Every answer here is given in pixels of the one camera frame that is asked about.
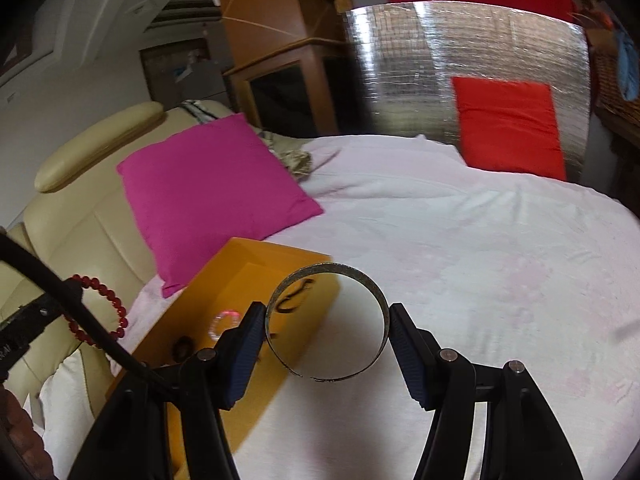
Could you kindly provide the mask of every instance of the white bed sheet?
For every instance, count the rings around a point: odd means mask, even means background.
[[[468,168],[421,138],[329,137],[302,184],[325,213],[269,241],[362,270],[389,303],[472,362],[526,364],[586,480],[640,436],[640,228],[592,190]],[[467,478],[479,473],[479,405]],[[242,480],[410,479],[431,413],[390,346],[341,383],[290,377],[236,453]]]

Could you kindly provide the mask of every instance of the cardboard box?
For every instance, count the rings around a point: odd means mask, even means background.
[[[252,302],[267,304],[275,288],[290,273],[328,261],[330,257],[325,254],[232,238],[169,307],[133,355],[158,367],[174,362],[172,349],[182,336],[192,338],[196,349],[212,347],[215,343],[209,329],[218,314],[236,311],[244,316]],[[338,295],[339,285],[333,274],[310,278],[304,286],[295,283],[285,291],[282,298],[287,297],[287,301],[283,306],[291,314],[278,315],[271,323],[271,333],[281,336],[278,353],[290,365],[303,354]],[[224,328],[222,322],[218,327]],[[288,373],[265,343],[244,397],[230,412],[222,412],[231,452],[242,444]],[[172,405],[168,406],[168,427],[174,471],[179,470],[177,478],[188,478],[180,413]]]

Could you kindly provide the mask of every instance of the metal ring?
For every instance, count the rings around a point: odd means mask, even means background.
[[[267,344],[271,348],[271,351],[273,351],[274,355],[278,358],[278,361],[280,361],[282,365],[287,370],[289,370],[289,372],[291,372],[292,374],[297,375],[298,377],[303,377],[301,374],[292,370],[289,367],[289,365],[287,365],[286,362],[284,362],[282,358],[278,355],[278,353],[275,351],[275,348],[273,347],[273,343],[271,341],[269,323],[271,321],[271,314],[273,313],[276,307],[276,304],[278,302],[278,298],[282,295],[282,293],[287,288],[289,288],[291,285],[293,285],[293,283],[295,283],[298,280],[301,280],[302,278],[306,278],[307,276],[311,276],[313,274],[322,274],[322,273],[340,274],[342,276],[347,276],[348,278],[356,280],[358,283],[364,285],[366,289],[373,295],[373,297],[376,298],[376,301],[380,306],[380,310],[382,311],[383,320],[385,322],[385,329],[382,335],[382,343],[380,343],[380,348],[378,349],[378,353],[373,358],[373,361],[370,362],[367,366],[365,366],[362,370],[359,370],[353,374],[345,375],[344,377],[338,377],[335,379],[323,379],[318,377],[311,377],[311,379],[318,381],[319,383],[335,383],[337,381],[343,381],[345,379],[350,379],[352,377],[355,377],[356,375],[358,375],[359,373],[362,373],[364,370],[366,370],[371,365],[373,365],[373,363],[375,363],[378,360],[378,357],[380,357],[380,354],[382,354],[382,351],[385,349],[386,342],[389,339],[388,303],[386,302],[385,295],[382,293],[379,286],[376,285],[376,282],[374,282],[364,272],[358,269],[354,269],[353,267],[347,266],[345,264],[336,264],[335,262],[327,262],[324,264],[313,264],[306,267],[302,267],[301,269],[296,270],[296,272],[292,272],[289,276],[287,276],[284,280],[280,282],[280,285],[276,287],[276,290],[274,290],[273,294],[271,295],[271,299],[267,304],[267,314],[264,320],[264,332],[266,334]]]

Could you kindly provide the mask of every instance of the black cable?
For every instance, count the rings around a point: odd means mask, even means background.
[[[0,261],[6,262],[56,300],[62,311],[77,321],[95,343],[125,370],[151,384],[169,402],[177,402],[177,395],[167,381],[116,343],[82,301],[74,297],[49,267],[6,235],[0,235]]]

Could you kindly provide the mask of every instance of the wooden post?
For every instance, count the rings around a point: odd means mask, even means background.
[[[334,0],[334,6],[339,14],[343,14],[353,9],[353,0]]]

